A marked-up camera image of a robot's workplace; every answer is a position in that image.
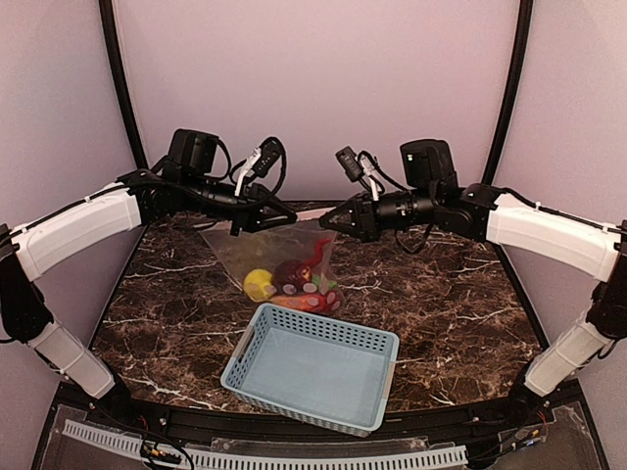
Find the yellow toy pepper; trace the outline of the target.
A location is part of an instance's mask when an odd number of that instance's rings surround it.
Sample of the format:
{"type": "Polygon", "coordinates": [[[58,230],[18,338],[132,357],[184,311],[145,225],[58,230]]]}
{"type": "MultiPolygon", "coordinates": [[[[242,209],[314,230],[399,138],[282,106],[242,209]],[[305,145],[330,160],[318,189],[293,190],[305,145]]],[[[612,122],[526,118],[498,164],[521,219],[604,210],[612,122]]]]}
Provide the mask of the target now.
{"type": "Polygon", "coordinates": [[[276,293],[272,273],[265,269],[253,269],[244,279],[243,290],[253,302],[266,302],[276,293]]]}

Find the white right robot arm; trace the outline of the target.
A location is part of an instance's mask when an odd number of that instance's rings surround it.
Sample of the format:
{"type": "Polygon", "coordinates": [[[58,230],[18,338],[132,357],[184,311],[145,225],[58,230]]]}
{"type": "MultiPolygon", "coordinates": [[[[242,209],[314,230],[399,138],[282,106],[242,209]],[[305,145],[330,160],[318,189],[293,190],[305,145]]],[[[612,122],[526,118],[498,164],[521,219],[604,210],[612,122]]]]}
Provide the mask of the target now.
{"type": "Polygon", "coordinates": [[[475,242],[509,246],[568,264],[598,281],[592,305],[525,368],[520,395],[545,397],[605,346],[626,337],[626,227],[532,202],[509,188],[458,184],[444,140],[400,148],[406,186],[356,195],[319,220],[321,227],[373,242],[382,232],[438,228],[475,242]]]}

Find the dark red toy pepper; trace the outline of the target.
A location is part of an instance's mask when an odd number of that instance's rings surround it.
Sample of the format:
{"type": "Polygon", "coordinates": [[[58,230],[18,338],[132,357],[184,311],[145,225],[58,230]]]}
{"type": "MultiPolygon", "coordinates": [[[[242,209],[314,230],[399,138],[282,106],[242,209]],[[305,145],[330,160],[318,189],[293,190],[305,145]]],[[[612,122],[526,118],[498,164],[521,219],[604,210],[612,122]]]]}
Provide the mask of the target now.
{"type": "Polygon", "coordinates": [[[278,294],[293,296],[303,290],[312,280],[312,270],[303,261],[289,259],[276,267],[272,274],[272,285],[278,294]]]}

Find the orange red toy pepper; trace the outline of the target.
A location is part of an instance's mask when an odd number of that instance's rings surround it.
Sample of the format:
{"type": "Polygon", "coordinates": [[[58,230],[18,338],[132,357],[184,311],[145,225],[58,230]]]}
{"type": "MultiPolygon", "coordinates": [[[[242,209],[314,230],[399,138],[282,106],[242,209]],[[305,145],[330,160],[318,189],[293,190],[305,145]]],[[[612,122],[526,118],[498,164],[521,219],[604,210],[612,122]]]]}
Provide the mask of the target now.
{"type": "Polygon", "coordinates": [[[297,296],[273,296],[269,300],[272,304],[301,311],[315,311],[320,307],[317,294],[304,294],[297,296]]]}

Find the red toy chili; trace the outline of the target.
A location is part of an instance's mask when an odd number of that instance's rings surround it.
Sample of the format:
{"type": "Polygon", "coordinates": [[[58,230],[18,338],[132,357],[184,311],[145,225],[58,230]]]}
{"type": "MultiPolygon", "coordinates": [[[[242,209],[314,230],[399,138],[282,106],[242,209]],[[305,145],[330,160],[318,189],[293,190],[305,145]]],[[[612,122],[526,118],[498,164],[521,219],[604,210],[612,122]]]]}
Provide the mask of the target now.
{"type": "Polygon", "coordinates": [[[309,266],[310,268],[318,266],[322,262],[325,246],[332,242],[333,240],[330,238],[317,240],[314,244],[313,255],[310,258],[306,259],[304,261],[304,264],[309,266]]]}

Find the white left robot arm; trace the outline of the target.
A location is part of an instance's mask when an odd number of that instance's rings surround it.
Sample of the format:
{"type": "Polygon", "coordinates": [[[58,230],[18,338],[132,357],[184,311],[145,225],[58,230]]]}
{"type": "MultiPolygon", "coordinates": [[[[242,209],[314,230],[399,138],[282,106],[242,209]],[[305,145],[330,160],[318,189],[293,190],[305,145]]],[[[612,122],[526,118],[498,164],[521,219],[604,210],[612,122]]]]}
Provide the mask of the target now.
{"type": "Polygon", "coordinates": [[[165,216],[195,212],[230,222],[233,236],[295,222],[296,215],[259,179],[274,164],[287,172],[282,142],[266,138],[239,167],[234,183],[212,176],[221,139],[178,129],[169,150],[152,168],[139,168],[102,190],[14,229],[1,227],[1,321],[8,342],[33,349],[96,400],[123,395],[114,371],[73,335],[46,306],[35,282],[47,271],[91,246],[165,216]]]}

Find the light blue plastic basket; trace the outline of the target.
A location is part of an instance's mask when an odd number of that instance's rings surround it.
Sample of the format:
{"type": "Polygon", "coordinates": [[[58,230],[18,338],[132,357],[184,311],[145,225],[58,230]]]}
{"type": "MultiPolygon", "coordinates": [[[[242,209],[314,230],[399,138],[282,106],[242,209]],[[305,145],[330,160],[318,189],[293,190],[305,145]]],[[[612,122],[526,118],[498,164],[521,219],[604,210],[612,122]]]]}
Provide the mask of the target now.
{"type": "Polygon", "coordinates": [[[383,423],[399,346],[393,332],[262,304],[220,383],[250,405],[365,438],[383,423]]]}

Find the bright red toy pepper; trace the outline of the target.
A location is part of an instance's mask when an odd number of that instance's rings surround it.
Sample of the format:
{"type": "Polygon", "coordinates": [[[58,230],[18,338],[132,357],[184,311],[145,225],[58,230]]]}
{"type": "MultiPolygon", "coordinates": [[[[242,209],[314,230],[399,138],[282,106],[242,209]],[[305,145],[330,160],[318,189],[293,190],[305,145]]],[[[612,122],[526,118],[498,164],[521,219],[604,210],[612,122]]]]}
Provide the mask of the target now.
{"type": "Polygon", "coordinates": [[[324,314],[337,310],[343,303],[342,296],[334,290],[328,291],[325,294],[317,293],[315,300],[316,303],[313,306],[313,312],[324,314]]]}

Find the clear zip top bag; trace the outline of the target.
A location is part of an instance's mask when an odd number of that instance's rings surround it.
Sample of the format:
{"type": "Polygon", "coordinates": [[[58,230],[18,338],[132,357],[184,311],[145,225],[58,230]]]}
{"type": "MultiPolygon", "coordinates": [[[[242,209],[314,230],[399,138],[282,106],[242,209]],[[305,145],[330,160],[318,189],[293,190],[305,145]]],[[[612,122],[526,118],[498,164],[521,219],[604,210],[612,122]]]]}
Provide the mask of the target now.
{"type": "Polygon", "coordinates": [[[342,296],[344,302],[344,296],[332,272],[330,262],[337,233],[320,228],[314,219],[300,220],[292,225],[259,233],[243,232],[237,237],[231,236],[226,228],[209,229],[202,232],[201,236],[226,273],[244,294],[244,279],[253,269],[265,269],[273,274],[274,269],[286,260],[305,261],[310,258],[314,254],[315,242],[330,238],[333,242],[325,246],[322,262],[311,268],[312,280],[303,287],[301,292],[293,296],[325,294],[334,290],[342,296]]]}

